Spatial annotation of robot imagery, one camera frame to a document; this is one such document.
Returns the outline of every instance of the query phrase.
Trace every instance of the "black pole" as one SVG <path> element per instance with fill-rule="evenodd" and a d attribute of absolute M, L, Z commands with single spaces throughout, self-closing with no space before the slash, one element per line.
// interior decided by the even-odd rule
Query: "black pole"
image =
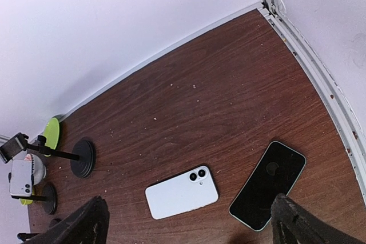
<path fill-rule="evenodd" d="M 21 241 L 27 241 L 28 239 L 35 237 L 38 234 L 26 234 L 26 233 L 19 233 L 17 235 L 18 239 Z"/>
<path fill-rule="evenodd" d="M 44 155 L 53 155 L 54 157 L 61 157 L 61 158 L 66 158 L 66 159 L 70 159 L 70 160 L 75 160 L 75 161 L 79 161 L 79 159 L 80 159 L 79 155 L 65 153 L 64 151 L 56 151 L 47 146 L 37 146 L 37 145 L 28 144 L 27 148 L 30 150 L 37 151 L 40 154 L 44 154 Z"/>
<path fill-rule="evenodd" d="M 30 197 L 18 197 L 16 195 L 12 195 L 11 198 L 14 199 L 27 199 L 32 201 L 47 201 L 46 197 L 43 197 L 41 195 L 31 195 Z"/>

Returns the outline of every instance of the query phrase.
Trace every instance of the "black smartphone screen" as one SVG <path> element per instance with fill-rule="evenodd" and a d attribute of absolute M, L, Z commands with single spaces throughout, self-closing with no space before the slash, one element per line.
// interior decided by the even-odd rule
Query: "black smartphone screen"
<path fill-rule="evenodd" d="M 305 157 L 273 141 L 231 204 L 230 214 L 251 229 L 260 231 L 270 220 L 277 194 L 288 194 L 306 163 Z"/>

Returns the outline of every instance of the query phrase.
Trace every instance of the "phone holder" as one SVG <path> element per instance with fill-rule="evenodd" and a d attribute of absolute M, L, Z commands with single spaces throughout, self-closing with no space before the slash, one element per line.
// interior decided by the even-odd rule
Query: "phone holder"
<path fill-rule="evenodd" d="M 92 142 L 83 138 L 78 141 L 72 153 L 53 150 L 45 146 L 47 139 L 43 135 L 37 138 L 38 144 L 28 143 L 28 136 L 18 133 L 0 147 L 0 158 L 8 163 L 14 156 L 27 149 L 34 150 L 44 155 L 66 158 L 70 160 L 70 167 L 73 174 L 79 178 L 86 178 L 94 169 L 96 162 L 96 150 Z"/>
<path fill-rule="evenodd" d="M 56 188 L 52 183 L 47 183 L 42 189 L 42 195 L 30 195 L 26 196 L 11 196 L 14 199 L 28 199 L 32 201 L 41 201 L 43 204 L 43 209 L 46 214 L 54 214 L 57 210 L 57 192 Z"/>

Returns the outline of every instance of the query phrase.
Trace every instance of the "wooden floor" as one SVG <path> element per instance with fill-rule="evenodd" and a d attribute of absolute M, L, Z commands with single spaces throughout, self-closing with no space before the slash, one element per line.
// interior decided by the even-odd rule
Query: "wooden floor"
<path fill-rule="evenodd" d="M 134 73 L 63 123 L 60 149 L 82 137 L 97 147 L 88 179 L 47 159 L 64 218 L 95 195 L 110 211 L 108 243 L 271 243 L 228 213 L 268 143 L 302 152 L 307 165 L 290 197 L 330 225 L 366 241 L 366 211 L 340 137 L 308 78 L 257 12 L 245 14 Z M 218 202 L 153 220 L 145 188 L 207 164 Z M 33 232 L 52 217 L 29 206 Z"/>

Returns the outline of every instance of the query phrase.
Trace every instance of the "phone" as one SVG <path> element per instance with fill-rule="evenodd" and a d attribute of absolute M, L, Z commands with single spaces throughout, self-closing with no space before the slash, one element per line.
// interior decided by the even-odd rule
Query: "phone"
<path fill-rule="evenodd" d="M 254 231 L 261 231 L 270 220 L 270 207 L 277 194 L 288 195 L 306 164 L 306 158 L 273 141 L 254 172 L 230 205 L 230 214 Z"/>
<path fill-rule="evenodd" d="M 154 219 L 192 211 L 218 200 L 218 192 L 207 166 L 176 175 L 145 190 Z"/>
<path fill-rule="evenodd" d="M 17 197 L 29 197 L 33 190 L 32 161 L 14 159 L 9 174 L 9 192 Z"/>

